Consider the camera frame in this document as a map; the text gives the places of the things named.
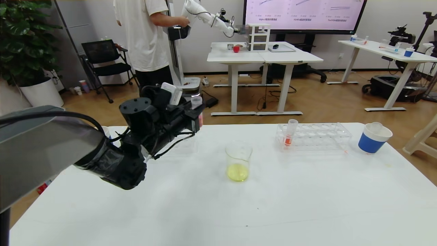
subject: black office chair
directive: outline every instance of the black office chair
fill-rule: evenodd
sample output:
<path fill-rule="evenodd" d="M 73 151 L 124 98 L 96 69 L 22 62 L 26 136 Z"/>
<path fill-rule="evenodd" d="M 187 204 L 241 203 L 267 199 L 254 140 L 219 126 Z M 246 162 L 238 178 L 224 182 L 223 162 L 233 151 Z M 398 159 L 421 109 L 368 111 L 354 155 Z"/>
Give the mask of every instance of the black office chair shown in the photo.
<path fill-rule="evenodd" d="M 92 80 L 94 87 L 96 88 L 96 92 L 97 94 L 100 94 L 99 89 L 102 88 L 103 92 L 108 98 L 109 103 L 113 103 L 114 101 L 111 98 L 109 98 L 105 88 L 102 85 L 102 82 L 99 79 L 99 76 L 109 76 L 109 75 L 115 75 L 115 74 L 121 74 L 127 72 L 129 84 L 132 85 L 131 77 L 129 76 L 129 72 L 131 72 L 132 78 L 135 79 L 135 82 L 139 87 L 139 83 L 132 71 L 132 67 L 128 64 L 126 60 L 126 51 L 128 51 L 127 49 L 123 49 L 123 48 L 120 49 L 123 52 L 123 55 L 121 55 L 120 53 L 118 53 L 117 48 L 115 47 L 115 44 L 112 41 L 112 39 L 97 41 L 97 42 L 82 43 L 82 47 L 85 51 L 85 54 L 87 55 L 87 58 L 85 60 L 88 63 L 88 66 L 94 72 L 94 75 L 96 76 L 97 81 L 100 84 L 100 87 L 97 87 L 95 81 Z M 125 63 L 116 63 L 104 67 L 94 67 L 94 64 L 115 61 L 120 57 L 123 59 Z"/>

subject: display screen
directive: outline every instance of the display screen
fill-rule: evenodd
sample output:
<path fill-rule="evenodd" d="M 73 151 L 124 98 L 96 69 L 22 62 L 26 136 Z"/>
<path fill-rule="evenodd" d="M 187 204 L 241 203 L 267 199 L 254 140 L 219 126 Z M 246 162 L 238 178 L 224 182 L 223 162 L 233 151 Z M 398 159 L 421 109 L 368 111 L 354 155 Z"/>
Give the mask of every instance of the display screen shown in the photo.
<path fill-rule="evenodd" d="M 272 30 L 353 31 L 367 0 L 245 0 L 245 24 Z"/>

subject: white flower pot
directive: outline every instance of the white flower pot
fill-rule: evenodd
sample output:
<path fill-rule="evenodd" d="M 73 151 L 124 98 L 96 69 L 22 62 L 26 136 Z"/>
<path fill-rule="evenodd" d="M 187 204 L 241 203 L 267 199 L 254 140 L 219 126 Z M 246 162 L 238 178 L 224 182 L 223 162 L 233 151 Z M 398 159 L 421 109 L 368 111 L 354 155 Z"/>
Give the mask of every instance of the white flower pot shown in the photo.
<path fill-rule="evenodd" d="M 44 105 L 61 107 L 64 105 L 64 101 L 51 78 L 41 84 L 20 87 L 20 90 L 34 107 Z"/>

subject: table leg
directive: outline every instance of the table leg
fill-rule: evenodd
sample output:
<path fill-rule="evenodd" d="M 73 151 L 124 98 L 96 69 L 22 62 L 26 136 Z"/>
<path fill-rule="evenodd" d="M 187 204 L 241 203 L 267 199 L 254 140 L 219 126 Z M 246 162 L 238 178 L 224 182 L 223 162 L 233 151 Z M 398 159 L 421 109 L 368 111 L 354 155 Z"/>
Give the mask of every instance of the table leg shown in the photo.
<path fill-rule="evenodd" d="M 267 71 L 268 71 L 269 64 L 264 63 L 263 67 L 263 80 L 261 81 L 262 85 L 266 85 L 267 83 Z"/>
<path fill-rule="evenodd" d="M 256 112 L 237 112 L 237 95 L 238 95 L 238 64 L 230 65 L 230 81 L 231 86 L 231 112 L 213 112 L 211 116 L 224 116 L 224 115 L 256 115 Z"/>
<path fill-rule="evenodd" d="M 396 84 L 395 88 L 393 89 L 392 94 L 388 98 L 385 106 L 383 108 L 366 108 L 365 110 L 370 111 L 394 111 L 394 110 L 406 110 L 402 107 L 393 108 L 393 104 L 396 102 L 396 99 L 398 98 L 399 94 L 401 93 L 402 89 L 404 88 L 405 84 L 407 83 L 411 73 L 413 72 L 414 68 L 416 67 L 417 63 L 408 63 L 407 67 L 405 68 L 405 71 L 402 73 L 401 78 L 399 79 L 398 83 Z"/>
<path fill-rule="evenodd" d="M 352 57 L 349 61 L 349 65 L 346 68 L 346 71 L 344 72 L 343 79 L 341 81 L 334 81 L 334 82 L 327 82 L 327 84 L 358 84 L 357 81 L 347 81 L 350 73 L 352 72 L 352 68 L 354 67 L 355 60 L 357 59 L 358 52 L 360 51 L 359 48 L 354 48 L 354 51 L 352 52 Z"/>
<path fill-rule="evenodd" d="M 258 112 L 257 115 L 301 115 L 300 111 L 287 111 L 284 112 L 285 103 L 287 101 L 288 89 L 290 86 L 291 76 L 293 74 L 293 64 L 287 64 L 285 66 L 284 81 L 282 81 L 281 96 L 279 97 L 279 104 L 276 112 Z"/>
<path fill-rule="evenodd" d="M 228 86 L 232 86 L 232 65 L 228 65 Z"/>

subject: robotic arm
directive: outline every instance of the robotic arm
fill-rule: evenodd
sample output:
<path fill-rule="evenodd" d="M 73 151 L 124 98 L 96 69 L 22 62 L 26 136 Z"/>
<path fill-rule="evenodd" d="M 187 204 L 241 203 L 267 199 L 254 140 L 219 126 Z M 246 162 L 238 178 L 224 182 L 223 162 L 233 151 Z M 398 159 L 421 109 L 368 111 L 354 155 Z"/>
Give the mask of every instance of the robotic arm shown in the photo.
<path fill-rule="evenodd" d="M 144 180 L 149 158 L 158 159 L 200 130 L 204 104 L 192 109 L 182 98 L 169 105 L 171 93 L 157 86 L 142 96 L 119 106 L 128 128 L 115 139 L 93 118 L 49 105 L 0 117 L 0 213 L 72 164 L 130 190 Z M 187 137 L 160 153 L 180 135 Z M 118 140 L 120 147 L 113 145 Z"/>
<path fill-rule="evenodd" d="M 225 14 L 226 11 L 223 9 L 220 13 L 209 13 L 200 5 L 200 0 L 185 0 L 184 8 L 182 10 L 182 16 L 185 16 L 190 20 L 190 26 L 195 23 L 196 19 L 200 19 L 203 23 L 218 28 L 220 31 L 224 32 L 226 36 L 230 37 L 236 30 L 233 28 L 233 20 L 226 20 L 224 17 Z"/>
<path fill-rule="evenodd" d="M 190 34 L 191 27 L 197 21 L 197 19 L 202 20 L 203 23 L 209 25 L 211 28 L 215 27 L 222 31 L 228 38 L 232 37 L 234 33 L 238 32 L 238 29 L 234 28 L 234 20 L 227 20 L 224 15 L 226 11 L 224 9 L 220 10 L 220 13 L 211 14 L 206 11 L 202 5 L 200 5 L 200 0 L 185 0 L 184 7 L 182 9 L 182 16 L 187 17 L 190 20 L 190 24 L 185 28 L 169 27 L 168 35 L 171 41 L 184 39 Z"/>

